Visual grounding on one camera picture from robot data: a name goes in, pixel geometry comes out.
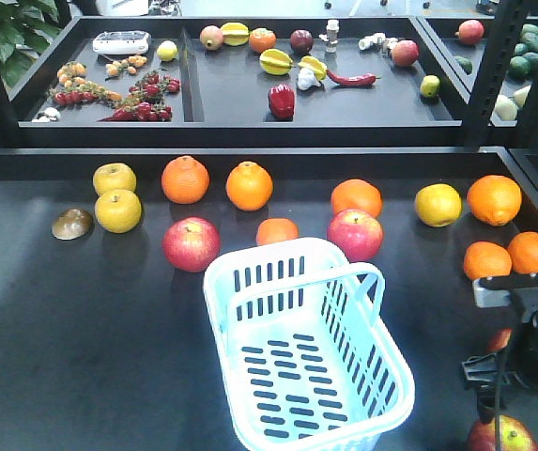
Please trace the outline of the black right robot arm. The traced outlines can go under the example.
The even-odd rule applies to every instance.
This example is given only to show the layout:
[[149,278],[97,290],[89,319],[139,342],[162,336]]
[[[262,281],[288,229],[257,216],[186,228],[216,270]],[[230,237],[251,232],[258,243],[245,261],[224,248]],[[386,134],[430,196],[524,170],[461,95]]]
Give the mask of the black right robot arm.
[[502,390],[516,386],[538,395],[538,272],[487,276],[474,280],[480,308],[508,306],[519,322],[506,344],[462,363],[465,384],[475,390],[479,418],[469,430],[467,450],[538,450],[519,420],[501,413]]

